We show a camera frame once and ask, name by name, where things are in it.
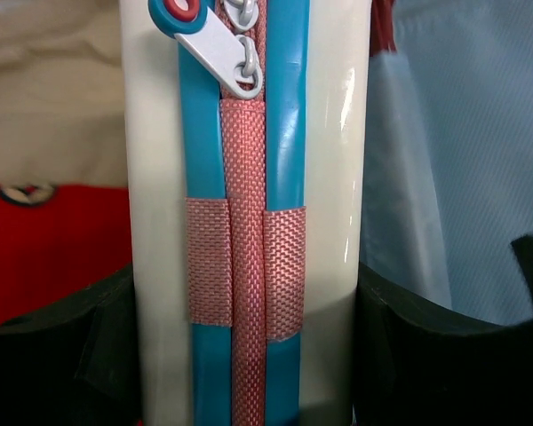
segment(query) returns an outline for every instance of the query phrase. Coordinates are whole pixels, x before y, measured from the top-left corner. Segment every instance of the pink webbing strap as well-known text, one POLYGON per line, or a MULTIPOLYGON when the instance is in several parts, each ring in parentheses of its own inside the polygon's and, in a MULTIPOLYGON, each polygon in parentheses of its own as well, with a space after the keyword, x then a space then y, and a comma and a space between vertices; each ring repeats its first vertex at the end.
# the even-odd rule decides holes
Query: pink webbing strap
POLYGON ((306 208, 265 212, 266 338, 302 328, 306 281, 306 208))
POLYGON ((265 103, 221 101, 233 250, 233 425, 265 424, 265 103))
POLYGON ((227 200, 188 198, 186 204, 191 322, 231 326, 232 259, 227 200))

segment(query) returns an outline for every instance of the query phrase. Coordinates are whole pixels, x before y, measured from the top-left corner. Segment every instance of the zipper pull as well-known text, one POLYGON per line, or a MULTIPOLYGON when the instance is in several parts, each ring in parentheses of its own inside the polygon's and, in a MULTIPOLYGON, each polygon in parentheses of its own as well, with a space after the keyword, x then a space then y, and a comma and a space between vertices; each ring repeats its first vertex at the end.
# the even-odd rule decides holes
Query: zipper pull
POLYGON ((199 1, 188 0, 187 10, 180 9, 176 2, 148 0, 150 16, 158 29, 175 38, 237 98, 256 98, 264 78, 253 40, 234 35, 209 7, 199 7, 199 1), (185 16, 195 16, 194 8, 199 8, 195 19, 182 21, 185 16), (241 84, 251 87, 244 89, 241 84))

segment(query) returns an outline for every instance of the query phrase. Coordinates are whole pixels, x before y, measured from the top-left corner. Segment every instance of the white cylinder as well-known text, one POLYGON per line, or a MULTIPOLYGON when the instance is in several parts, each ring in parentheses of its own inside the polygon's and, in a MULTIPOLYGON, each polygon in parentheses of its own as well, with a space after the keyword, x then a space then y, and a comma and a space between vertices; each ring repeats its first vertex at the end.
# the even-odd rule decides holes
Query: white cylinder
MULTIPOLYGON (((191 418, 176 42, 120 0, 134 278, 147 426, 191 418)), ((370 0, 311 0, 301 424, 351 420, 370 0)))

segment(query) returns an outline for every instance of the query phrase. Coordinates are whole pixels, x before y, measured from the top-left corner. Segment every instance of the white zipper pull tab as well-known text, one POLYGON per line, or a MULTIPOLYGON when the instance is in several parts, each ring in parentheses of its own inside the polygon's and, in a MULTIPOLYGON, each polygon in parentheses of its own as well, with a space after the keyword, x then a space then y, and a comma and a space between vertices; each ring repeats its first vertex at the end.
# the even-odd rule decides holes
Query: white zipper pull tab
POLYGON ((222 0, 222 2, 236 32, 249 31, 257 23, 259 19, 257 0, 222 0))
POLYGON ((237 98, 256 98, 263 86, 263 73, 254 42, 244 35, 234 35, 208 7, 203 7, 191 22, 174 18, 166 3, 175 1, 149 0, 156 26, 178 40, 237 98), (252 86, 244 89, 241 84, 252 86))

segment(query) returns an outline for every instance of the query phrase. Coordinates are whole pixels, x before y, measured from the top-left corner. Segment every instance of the black plastic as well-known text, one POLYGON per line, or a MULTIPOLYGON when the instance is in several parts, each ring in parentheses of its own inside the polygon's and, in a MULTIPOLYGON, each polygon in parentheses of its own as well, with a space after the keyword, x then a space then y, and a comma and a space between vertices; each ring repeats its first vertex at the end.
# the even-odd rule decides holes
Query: black plastic
MULTIPOLYGON (((533 237, 513 247, 533 289, 533 237)), ((360 264, 355 333, 360 424, 533 424, 533 320, 471 319, 360 264)))
POLYGON ((132 268, 0 327, 0 425, 140 418, 132 268))

